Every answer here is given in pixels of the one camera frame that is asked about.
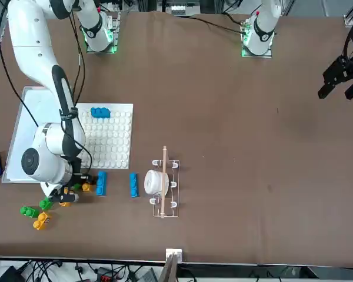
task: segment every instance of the brown table surface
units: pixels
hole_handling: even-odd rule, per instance
[[[238,28],[221,15],[204,18]],[[69,20],[49,28],[73,82]],[[164,260],[174,247],[185,261],[353,266],[353,101],[348,85],[317,96],[347,32],[341,18],[283,17],[273,59],[242,58],[234,33],[130,13],[116,55],[85,55],[81,97],[134,104],[130,170],[109,170],[105,198],[56,207],[45,231],[19,213],[38,205],[40,186],[0,180],[0,255]],[[18,69],[8,30],[2,47],[21,93],[34,82]],[[3,163],[18,106],[0,60]],[[177,219],[152,217],[143,189],[163,145],[182,164]],[[129,172],[139,174],[137,199]]]

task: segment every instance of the orange toy block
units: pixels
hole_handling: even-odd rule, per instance
[[[38,216],[38,220],[34,222],[33,227],[37,230],[43,230],[46,228],[46,224],[49,222],[51,216],[45,212]]]
[[[89,183],[84,183],[82,185],[82,191],[83,192],[92,192],[92,185],[90,185]]]
[[[59,203],[63,207],[69,207],[71,206],[71,203]]]

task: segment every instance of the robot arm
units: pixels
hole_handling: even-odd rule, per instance
[[[254,55],[267,52],[274,36],[274,30],[282,13],[280,0],[262,0],[258,15],[251,16],[251,30],[244,46]]]
[[[103,36],[108,24],[93,0],[12,0],[8,5],[9,29],[18,66],[26,76],[54,94],[62,120],[39,125],[32,146],[22,156],[24,172],[41,182],[46,196],[75,184],[76,174],[81,179],[81,160],[77,156],[82,147],[77,142],[85,145],[85,133],[68,79],[52,50],[46,24],[46,18],[69,17],[72,4],[79,9],[77,15],[90,47],[95,51],[105,49],[112,40]]]

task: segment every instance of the white pegboard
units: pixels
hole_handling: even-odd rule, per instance
[[[29,107],[30,111],[32,112],[32,114],[34,115],[35,120],[39,123],[48,123],[48,122],[61,122],[60,119],[60,114],[58,111],[58,105],[57,105],[57,101],[55,100],[54,95],[48,90],[45,89],[43,87],[25,87],[24,91],[22,92],[22,98],[24,100],[24,102],[26,103],[26,105]],[[111,155],[111,159],[110,164],[106,163],[107,165],[109,164],[109,166],[99,166],[99,161],[104,160],[104,162],[107,162],[108,159],[106,160],[106,156],[105,158],[102,159],[96,159],[98,161],[92,164],[93,168],[118,168],[118,164],[115,164],[114,167],[114,161],[118,162],[119,159],[121,162],[125,162],[125,163],[121,163],[121,169],[125,169],[128,168],[128,162],[129,162],[129,149],[130,149],[130,144],[131,144],[131,132],[132,132],[132,114],[133,114],[133,108],[134,106],[132,104],[96,104],[96,103],[79,103],[77,104],[77,107],[80,108],[80,112],[79,112],[79,118],[80,121],[84,127],[84,129],[86,129],[88,127],[87,121],[90,121],[86,118],[86,120],[84,119],[84,116],[86,115],[86,117],[88,117],[88,114],[86,113],[87,111],[90,112],[90,108],[109,108],[111,110],[111,114],[113,114],[113,123],[110,123],[111,119],[107,120],[107,122],[102,121],[103,124],[107,123],[109,125],[119,125],[119,131],[111,131],[112,133],[112,140],[118,140],[118,144],[119,144],[119,137],[121,135],[119,135],[120,133],[123,133],[123,136],[127,136],[124,135],[124,131],[120,131],[121,127],[121,116],[119,117],[119,121],[117,121],[117,123],[115,123],[115,113],[121,113],[121,112],[129,112],[131,114],[130,118],[131,121],[129,124],[127,124],[129,127],[125,127],[125,129],[129,129],[128,131],[128,135],[129,137],[125,137],[128,139],[129,145],[128,145],[128,158],[127,155],[123,156],[119,156],[116,155],[117,153],[121,153],[123,154],[123,151],[126,150],[124,149],[124,146],[117,146],[117,150],[119,147],[121,147],[122,149],[119,149],[119,151],[121,152],[115,152],[115,155]],[[12,140],[11,140],[11,146],[9,148],[9,153],[8,153],[8,158],[6,160],[6,165],[5,165],[5,170],[2,176],[2,181],[3,182],[16,182],[16,183],[39,183],[39,181],[36,181],[32,178],[30,178],[22,169],[21,167],[21,157],[22,154],[24,153],[24,151],[26,151],[27,148],[29,148],[32,144],[33,138],[34,138],[34,134],[36,131],[36,126],[34,125],[33,121],[31,120],[30,115],[28,114],[28,112],[22,107],[22,105],[20,104],[19,106],[19,111],[17,114],[17,119],[16,119],[16,124],[14,126],[14,131],[13,131],[13,135],[12,135]],[[86,134],[86,148],[90,151],[92,151],[92,156],[94,157],[95,154],[95,146],[93,146],[93,144],[90,144],[92,137],[91,137],[91,132],[92,130],[87,130],[89,131],[89,133]],[[114,138],[114,133],[118,134],[118,138]],[[84,155],[84,153],[82,154],[83,156],[85,156],[84,158],[84,164],[87,167],[90,162],[89,162],[89,157],[88,154]]]
[[[85,131],[85,147],[93,157],[93,169],[128,169],[131,152],[133,104],[78,103],[78,116]],[[91,108],[107,108],[109,119],[95,118]],[[79,157],[89,167],[90,157],[84,150]]]

